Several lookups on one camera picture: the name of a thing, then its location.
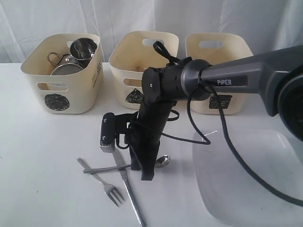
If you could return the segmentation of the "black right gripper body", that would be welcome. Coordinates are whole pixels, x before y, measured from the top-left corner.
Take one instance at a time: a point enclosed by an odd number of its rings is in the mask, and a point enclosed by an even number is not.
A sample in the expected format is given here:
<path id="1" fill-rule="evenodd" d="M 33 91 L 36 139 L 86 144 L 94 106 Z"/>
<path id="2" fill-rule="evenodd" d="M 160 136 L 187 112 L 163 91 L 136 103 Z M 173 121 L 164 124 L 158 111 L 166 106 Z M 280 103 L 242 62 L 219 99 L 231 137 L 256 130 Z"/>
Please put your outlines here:
<path id="1" fill-rule="evenodd" d="M 176 101 L 151 103 L 141 101 L 140 108 L 132 120 L 130 138 L 131 158 L 156 158 L 160 148 L 161 133 L 168 121 Z"/>

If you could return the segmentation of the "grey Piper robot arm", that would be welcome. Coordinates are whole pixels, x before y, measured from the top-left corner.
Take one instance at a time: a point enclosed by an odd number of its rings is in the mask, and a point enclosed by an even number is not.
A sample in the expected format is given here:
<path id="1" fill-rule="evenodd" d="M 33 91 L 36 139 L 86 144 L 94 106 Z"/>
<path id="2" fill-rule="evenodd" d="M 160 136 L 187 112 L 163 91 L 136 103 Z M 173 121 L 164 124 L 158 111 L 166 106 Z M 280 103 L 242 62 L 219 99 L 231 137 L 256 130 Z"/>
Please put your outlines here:
<path id="1" fill-rule="evenodd" d="M 177 101 L 208 99 L 212 92 L 260 95 L 270 116 L 303 138 L 303 47 L 301 45 L 212 65 L 190 57 L 164 68 L 148 67 L 142 76 L 143 99 L 130 123 L 132 169 L 141 179 L 154 177 L 161 133 Z"/>

